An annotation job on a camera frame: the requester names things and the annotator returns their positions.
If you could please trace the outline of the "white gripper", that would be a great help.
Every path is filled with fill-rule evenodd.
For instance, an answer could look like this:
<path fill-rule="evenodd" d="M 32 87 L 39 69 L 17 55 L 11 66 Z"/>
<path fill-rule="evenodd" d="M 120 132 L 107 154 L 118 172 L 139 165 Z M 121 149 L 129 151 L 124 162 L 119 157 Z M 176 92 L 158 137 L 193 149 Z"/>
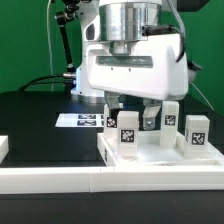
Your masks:
<path fill-rule="evenodd" d="M 112 56 L 108 43 L 90 45 L 87 48 L 89 84 L 106 91 L 104 97 L 112 119 L 122 110 L 120 94 L 150 98 L 143 100 L 143 129 L 153 130 L 161 108 L 158 100 L 180 100 L 188 92 L 187 59 L 183 56 L 177 62 L 179 52 L 178 34 L 149 36 L 132 42 L 128 56 Z"/>

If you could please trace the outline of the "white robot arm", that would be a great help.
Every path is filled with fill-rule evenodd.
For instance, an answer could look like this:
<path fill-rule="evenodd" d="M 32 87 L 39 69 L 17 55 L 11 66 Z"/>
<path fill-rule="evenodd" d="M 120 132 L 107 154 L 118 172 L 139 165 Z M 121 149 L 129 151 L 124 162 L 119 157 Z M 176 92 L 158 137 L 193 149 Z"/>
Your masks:
<path fill-rule="evenodd" d="M 155 127 L 163 101 L 185 97 L 201 66 L 186 55 L 182 12 L 210 0 L 81 0 L 82 62 L 74 93 L 106 101 L 116 118 L 119 97 L 144 103 L 143 128 Z"/>

